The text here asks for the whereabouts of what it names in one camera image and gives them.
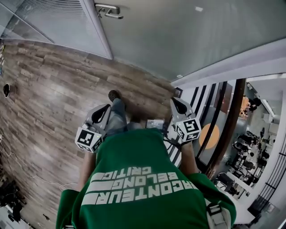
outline foot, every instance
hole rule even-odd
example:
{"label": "foot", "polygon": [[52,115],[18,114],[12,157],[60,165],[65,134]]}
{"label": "foot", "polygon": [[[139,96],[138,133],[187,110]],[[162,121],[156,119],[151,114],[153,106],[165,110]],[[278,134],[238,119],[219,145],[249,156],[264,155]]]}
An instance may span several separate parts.
{"label": "foot", "polygon": [[113,100],[116,98],[121,99],[120,94],[116,90],[109,91],[108,98],[110,99],[111,102],[113,102]]}

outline green t-shirt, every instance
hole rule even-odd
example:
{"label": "green t-shirt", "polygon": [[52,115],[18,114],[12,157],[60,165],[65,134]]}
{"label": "green t-shirt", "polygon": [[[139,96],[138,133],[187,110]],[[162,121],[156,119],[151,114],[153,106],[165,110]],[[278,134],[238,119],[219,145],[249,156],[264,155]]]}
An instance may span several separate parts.
{"label": "green t-shirt", "polygon": [[207,229],[207,198],[229,210],[234,204],[204,174],[185,176],[169,159],[156,129],[106,138],[81,192],[62,192],[56,229]]}

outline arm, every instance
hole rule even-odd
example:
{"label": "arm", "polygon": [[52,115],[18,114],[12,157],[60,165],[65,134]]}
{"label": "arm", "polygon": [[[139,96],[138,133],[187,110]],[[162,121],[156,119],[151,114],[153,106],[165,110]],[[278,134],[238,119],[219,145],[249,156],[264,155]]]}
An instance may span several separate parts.
{"label": "arm", "polygon": [[182,160],[180,166],[181,172],[185,176],[198,173],[198,167],[193,152],[192,142],[183,145],[181,148],[181,152],[182,152]]}
{"label": "arm", "polygon": [[80,169],[80,179],[77,184],[78,191],[82,190],[90,174],[94,171],[95,163],[96,163],[96,154],[91,152],[85,152],[84,162]]}
{"label": "arm", "polygon": [[190,142],[183,145],[181,152],[181,172],[197,187],[197,189],[203,194],[204,198],[208,199],[212,203],[220,202],[220,205],[223,208],[229,210],[231,215],[231,224],[233,224],[236,219],[236,208],[234,204],[226,195],[214,186],[205,174],[198,173],[192,143]]}

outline person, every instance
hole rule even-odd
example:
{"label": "person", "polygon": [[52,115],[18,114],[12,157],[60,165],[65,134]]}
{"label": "person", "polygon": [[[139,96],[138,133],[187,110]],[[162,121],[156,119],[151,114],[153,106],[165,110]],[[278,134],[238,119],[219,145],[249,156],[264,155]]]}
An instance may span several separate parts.
{"label": "person", "polygon": [[108,137],[96,154],[85,152],[77,191],[62,192],[56,229],[207,229],[205,198],[227,209],[233,225],[234,204],[199,173],[192,144],[182,146],[178,169],[162,133],[128,126],[119,93],[109,98]]}
{"label": "person", "polygon": [[250,107],[249,111],[253,112],[261,105],[261,100],[259,98],[249,99]]}
{"label": "person", "polygon": [[246,170],[252,170],[256,168],[255,165],[251,161],[245,161],[243,163],[243,166],[245,166]]}

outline desk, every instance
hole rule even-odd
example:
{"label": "desk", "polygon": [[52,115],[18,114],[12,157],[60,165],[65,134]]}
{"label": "desk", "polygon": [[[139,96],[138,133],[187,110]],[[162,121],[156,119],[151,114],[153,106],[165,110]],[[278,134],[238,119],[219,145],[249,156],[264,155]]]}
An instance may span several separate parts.
{"label": "desk", "polygon": [[253,189],[247,185],[246,183],[244,183],[242,180],[240,180],[239,178],[237,178],[235,175],[231,174],[230,172],[227,172],[227,176],[234,180],[235,183],[239,184],[241,187],[243,187],[247,192],[252,192]]}

